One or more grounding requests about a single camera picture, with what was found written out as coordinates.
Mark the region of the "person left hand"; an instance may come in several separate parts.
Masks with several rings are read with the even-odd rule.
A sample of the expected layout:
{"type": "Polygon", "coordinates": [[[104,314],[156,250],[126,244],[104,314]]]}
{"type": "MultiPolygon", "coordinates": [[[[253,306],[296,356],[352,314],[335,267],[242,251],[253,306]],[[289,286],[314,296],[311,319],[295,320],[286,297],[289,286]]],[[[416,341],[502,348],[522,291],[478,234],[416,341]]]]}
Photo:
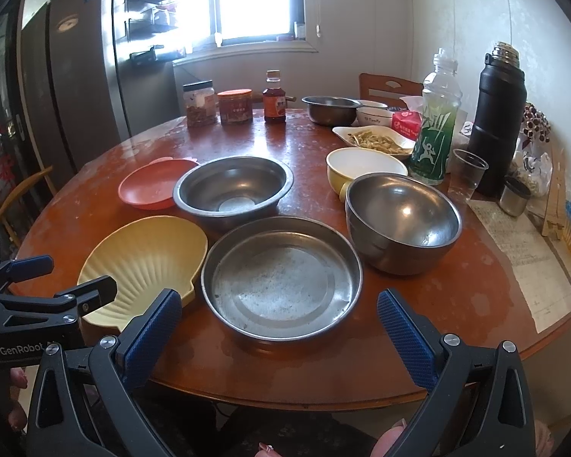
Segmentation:
{"type": "Polygon", "coordinates": [[[12,409],[8,416],[14,431],[23,431],[27,425],[27,411],[33,395],[38,365],[12,368],[10,371],[10,395],[12,409]]]}

